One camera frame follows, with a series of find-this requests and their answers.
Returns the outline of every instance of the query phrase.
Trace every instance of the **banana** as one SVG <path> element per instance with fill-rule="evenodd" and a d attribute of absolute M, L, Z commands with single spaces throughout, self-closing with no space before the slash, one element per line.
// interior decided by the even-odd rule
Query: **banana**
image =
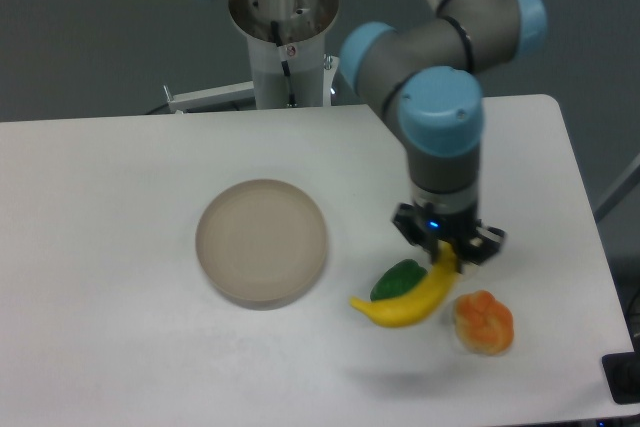
<path fill-rule="evenodd" d="M 406 327 L 417 324 L 435 311 L 457 279 L 456 255 L 451 245 L 445 243 L 429 275 L 406 294 L 373 302 L 352 297 L 350 304 L 381 327 Z"/>

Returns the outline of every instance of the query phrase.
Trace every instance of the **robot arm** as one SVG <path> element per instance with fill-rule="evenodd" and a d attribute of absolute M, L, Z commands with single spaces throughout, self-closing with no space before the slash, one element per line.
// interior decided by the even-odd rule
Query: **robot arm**
<path fill-rule="evenodd" d="M 370 23 L 340 55 L 342 72 L 407 151 L 413 205 L 394 224 L 435 261 L 438 241 L 481 264 L 503 231 L 477 218 L 482 91 L 471 75 L 535 50 L 546 36 L 540 0 L 427 0 L 437 18 L 410 32 Z"/>
<path fill-rule="evenodd" d="M 285 43 L 279 38 L 295 43 L 321 35 L 337 12 L 337 0 L 249 1 L 231 0 L 232 17 L 245 34 L 273 43 L 274 53 Z M 412 205 L 398 207 L 394 224 L 434 262 L 443 240 L 453 246 L 460 263 L 481 264 L 500 250 L 505 234 L 478 220 L 484 113 L 482 90 L 471 74 L 540 47 L 546 36 L 546 13 L 540 0 L 427 2 L 436 19 L 409 32 L 400 34 L 381 23 L 356 29 L 342 48 L 341 71 L 407 151 Z M 243 16 L 233 15 L 238 5 L 250 11 L 244 16 L 247 25 L 240 21 Z M 307 31 L 305 26 L 313 29 Z M 282 100 L 287 91 L 293 98 L 295 75 L 287 75 L 293 69 L 284 54 L 275 61 L 277 68 L 280 61 L 288 88 L 282 73 L 258 82 L 253 72 L 258 105 L 261 100 L 282 107 L 295 103 Z M 321 72 L 321 53 L 316 61 Z M 298 94 L 317 90 L 316 84 L 321 87 L 321 82 L 302 75 L 293 80 L 297 88 L 303 87 Z M 273 95 L 265 90 L 279 83 Z M 259 91 L 268 95 L 259 99 Z"/>

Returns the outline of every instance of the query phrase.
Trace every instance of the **round dish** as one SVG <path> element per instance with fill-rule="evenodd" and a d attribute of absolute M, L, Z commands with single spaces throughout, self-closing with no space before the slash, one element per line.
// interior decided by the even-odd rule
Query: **round dish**
<path fill-rule="evenodd" d="M 196 233 L 200 265 L 243 306 L 291 302 L 322 271 L 327 229 L 302 190 L 277 180 L 237 184 L 207 207 Z"/>

